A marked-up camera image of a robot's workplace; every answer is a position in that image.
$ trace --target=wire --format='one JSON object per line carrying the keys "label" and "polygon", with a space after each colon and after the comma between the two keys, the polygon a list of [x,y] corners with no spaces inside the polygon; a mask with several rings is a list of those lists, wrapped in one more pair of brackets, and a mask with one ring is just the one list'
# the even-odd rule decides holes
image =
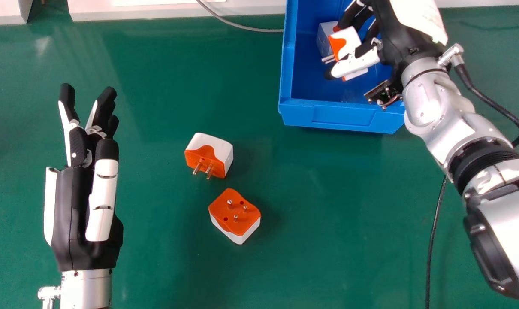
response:
{"label": "wire", "polygon": [[[517,128],[519,129],[519,118],[517,118],[517,116],[515,116],[512,112],[509,112],[507,109],[505,109],[505,107],[503,107],[500,104],[491,100],[491,98],[485,96],[485,94],[483,94],[481,92],[481,90],[477,89],[473,85],[473,81],[471,80],[471,77],[469,76],[469,73],[467,72],[467,69],[465,68],[465,64],[462,63],[462,64],[456,65],[455,70],[469,91],[471,91],[479,99],[481,99],[483,102],[485,102],[488,106],[490,106],[493,109],[495,109],[496,111],[498,111],[498,113],[504,115],[507,119],[509,119],[511,122],[513,122],[513,124],[516,125]],[[517,138],[513,142],[511,142],[511,144],[513,145],[513,147],[519,146],[519,135],[517,135]]]}
{"label": "wire", "polygon": [[202,6],[205,10],[207,10],[212,16],[220,20],[222,23],[227,24],[229,26],[237,27],[239,29],[248,30],[248,31],[254,31],[256,33],[283,33],[284,29],[262,29],[262,28],[254,28],[254,27],[248,27],[244,25],[236,24],[232,21],[224,19],[222,16],[218,15],[216,12],[214,12],[211,8],[209,8],[202,0],[196,0],[200,6]]}
{"label": "wire", "polygon": [[441,190],[438,193],[437,207],[435,208],[435,216],[433,217],[433,227],[431,229],[431,236],[429,237],[429,248],[428,248],[428,266],[425,279],[425,309],[430,307],[430,295],[431,295],[431,257],[433,255],[433,243],[435,242],[435,232],[437,231],[438,216],[441,212],[442,198],[444,197],[444,190],[446,190],[446,175],[442,180]]}

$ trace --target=robotic hand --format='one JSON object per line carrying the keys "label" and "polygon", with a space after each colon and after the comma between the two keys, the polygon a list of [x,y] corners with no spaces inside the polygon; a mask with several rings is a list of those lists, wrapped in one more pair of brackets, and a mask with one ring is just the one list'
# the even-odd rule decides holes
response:
{"label": "robotic hand", "polygon": [[367,92],[366,98],[386,106],[402,97],[406,128],[425,141],[463,198],[464,227],[487,283],[519,299],[519,154],[514,149],[519,137],[509,142],[475,113],[471,101],[450,80],[450,67],[481,100],[518,127],[519,120],[473,86],[460,45],[444,51],[448,37],[433,0],[354,0],[338,23],[342,30],[333,36],[356,32],[372,15],[375,22],[360,45],[332,45],[335,55],[342,49],[347,55],[336,57],[328,75],[338,78],[363,69],[362,63],[377,61],[393,67],[391,79]]}
{"label": "robotic hand", "polygon": [[75,111],[75,90],[61,86],[58,102],[67,167],[46,168],[44,237],[54,250],[61,286],[39,289],[43,309],[99,309],[111,305],[112,269],[122,246],[115,215],[118,127],[116,91],[108,87],[92,107],[85,129]]}

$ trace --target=white wall base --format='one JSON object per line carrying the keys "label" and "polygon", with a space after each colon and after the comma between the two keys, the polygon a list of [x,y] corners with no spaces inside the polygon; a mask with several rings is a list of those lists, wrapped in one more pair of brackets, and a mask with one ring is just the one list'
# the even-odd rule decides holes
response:
{"label": "white wall base", "polygon": [[[519,0],[435,0],[439,7],[519,5]],[[284,14],[286,0],[226,0],[209,3],[220,15]],[[209,16],[198,4],[112,6],[111,0],[69,0],[74,21]]]}
{"label": "white wall base", "polygon": [[0,25],[27,23],[33,0],[0,0]]}

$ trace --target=blue bin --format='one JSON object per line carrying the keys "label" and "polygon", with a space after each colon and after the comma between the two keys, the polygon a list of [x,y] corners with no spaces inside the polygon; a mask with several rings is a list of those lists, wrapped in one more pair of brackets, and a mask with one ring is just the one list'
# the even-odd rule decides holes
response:
{"label": "blue bin", "polygon": [[[395,133],[404,123],[402,101],[384,112],[364,93],[389,78],[391,68],[377,64],[349,82],[326,80],[317,49],[320,23],[338,20],[350,0],[287,0],[284,22],[279,113],[285,125],[349,131]],[[366,27],[359,32],[364,37]]]}

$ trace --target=metal connector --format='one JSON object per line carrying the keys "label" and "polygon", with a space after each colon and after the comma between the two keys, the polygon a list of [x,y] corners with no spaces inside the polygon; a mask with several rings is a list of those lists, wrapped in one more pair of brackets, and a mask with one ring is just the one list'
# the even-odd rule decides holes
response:
{"label": "metal connector", "polygon": [[454,66],[462,64],[464,63],[462,58],[463,52],[463,47],[456,43],[447,49],[440,57],[438,57],[437,64],[442,68],[446,67],[448,64],[450,64],[450,62],[452,62],[452,65]]}
{"label": "metal connector", "polygon": [[42,309],[54,309],[55,300],[61,297],[61,286],[43,286],[37,296],[42,301]]}

